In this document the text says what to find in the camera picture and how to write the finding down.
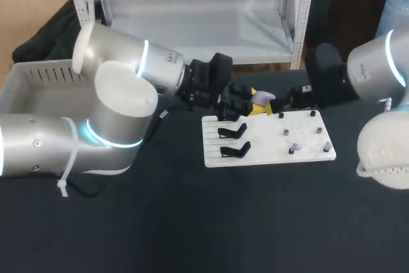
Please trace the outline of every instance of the cable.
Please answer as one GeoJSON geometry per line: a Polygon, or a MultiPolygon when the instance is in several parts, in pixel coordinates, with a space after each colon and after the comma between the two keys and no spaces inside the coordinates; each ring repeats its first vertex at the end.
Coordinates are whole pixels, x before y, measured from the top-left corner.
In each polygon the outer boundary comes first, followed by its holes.
{"type": "Polygon", "coordinates": [[[160,123],[162,122],[162,120],[168,115],[168,113],[170,113],[173,110],[176,109],[184,109],[184,110],[188,110],[188,111],[193,111],[193,108],[191,106],[188,106],[186,104],[178,104],[178,105],[173,105],[169,108],[166,108],[160,115],[158,120],[156,121],[155,125],[152,127],[152,129],[150,130],[148,136],[146,136],[144,138],[144,141],[142,143],[142,148],[144,148],[153,138],[153,136],[156,134],[156,131],[158,130],[160,123]]]}
{"type": "MultiPolygon", "coordinates": [[[[59,180],[61,178],[61,175],[57,174],[52,174],[52,173],[35,173],[35,174],[29,174],[29,175],[21,175],[21,176],[3,176],[0,179],[0,182],[2,180],[15,180],[15,179],[50,179],[50,180],[59,180]]],[[[77,185],[75,182],[72,180],[67,179],[66,180],[66,185],[73,190],[75,190],[78,194],[85,198],[95,198],[99,196],[108,186],[108,178],[104,182],[104,184],[99,187],[95,192],[88,192],[85,191],[83,188],[81,188],[79,185],[77,185]]]]}

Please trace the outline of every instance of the white cable tie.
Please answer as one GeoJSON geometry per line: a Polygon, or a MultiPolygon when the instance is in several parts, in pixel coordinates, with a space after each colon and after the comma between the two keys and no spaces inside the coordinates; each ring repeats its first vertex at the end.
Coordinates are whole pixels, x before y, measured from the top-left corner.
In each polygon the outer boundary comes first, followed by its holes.
{"type": "Polygon", "coordinates": [[[75,123],[70,119],[70,118],[63,118],[68,122],[70,125],[71,131],[72,131],[72,137],[73,137],[73,148],[71,151],[71,156],[66,164],[63,176],[57,181],[57,187],[61,190],[61,194],[63,195],[64,198],[68,197],[68,193],[66,191],[66,179],[68,175],[71,172],[72,166],[74,165],[75,159],[77,158],[77,153],[78,153],[78,131],[77,127],[75,126],[75,123]]]}
{"type": "Polygon", "coordinates": [[[168,110],[165,110],[164,112],[162,112],[162,113],[160,114],[159,118],[164,118],[165,116],[168,115],[168,113],[169,113],[169,111],[168,111],[168,110]]]}

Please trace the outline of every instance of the black clip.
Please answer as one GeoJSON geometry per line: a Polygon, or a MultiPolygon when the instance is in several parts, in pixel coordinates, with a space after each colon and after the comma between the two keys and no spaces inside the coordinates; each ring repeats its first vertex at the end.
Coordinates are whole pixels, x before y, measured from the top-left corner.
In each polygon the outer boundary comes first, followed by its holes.
{"type": "Polygon", "coordinates": [[[249,141],[244,143],[241,150],[235,150],[234,148],[230,147],[220,147],[220,153],[222,154],[222,158],[224,157],[233,157],[233,158],[244,158],[247,155],[247,152],[250,150],[251,144],[249,141]]]}
{"type": "Polygon", "coordinates": [[[219,128],[217,133],[221,139],[236,139],[239,140],[244,132],[247,130],[247,124],[243,123],[242,126],[237,131],[226,129],[226,128],[219,128]]]}

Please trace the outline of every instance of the yellow object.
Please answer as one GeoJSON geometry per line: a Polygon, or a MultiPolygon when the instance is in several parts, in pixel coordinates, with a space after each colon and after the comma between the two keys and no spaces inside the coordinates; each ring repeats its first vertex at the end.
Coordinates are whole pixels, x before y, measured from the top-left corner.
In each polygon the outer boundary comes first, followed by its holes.
{"type": "Polygon", "coordinates": [[[265,107],[267,115],[273,115],[273,109],[271,108],[271,104],[268,103],[265,107]]]}
{"type": "MultiPolygon", "coordinates": [[[[255,90],[254,88],[251,88],[251,94],[254,95],[256,93],[257,93],[257,90],[255,90]]],[[[263,113],[267,113],[268,115],[273,114],[270,104],[267,104],[265,107],[263,107],[262,105],[253,104],[253,111],[249,114],[249,116],[259,115],[263,113]]]]}
{"type": "Polygon", "coordinates": [[[253,111],[251,111],[249,116],[259,115],[259,114],[263,114],[265,112],[266,112],[266,109],[264,107],[262,107],[260,105],[253,104],[253,111]]]}

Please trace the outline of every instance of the white plastic basket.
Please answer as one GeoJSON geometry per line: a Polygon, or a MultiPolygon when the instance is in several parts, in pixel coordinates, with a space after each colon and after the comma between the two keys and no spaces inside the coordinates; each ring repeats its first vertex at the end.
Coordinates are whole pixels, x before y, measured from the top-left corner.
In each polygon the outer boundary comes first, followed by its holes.
{"type": "Polygon", "coordinates": [[[17,63],[0,97],[0,113],[87,117],[95,94],[71,60],[17,63]]]}

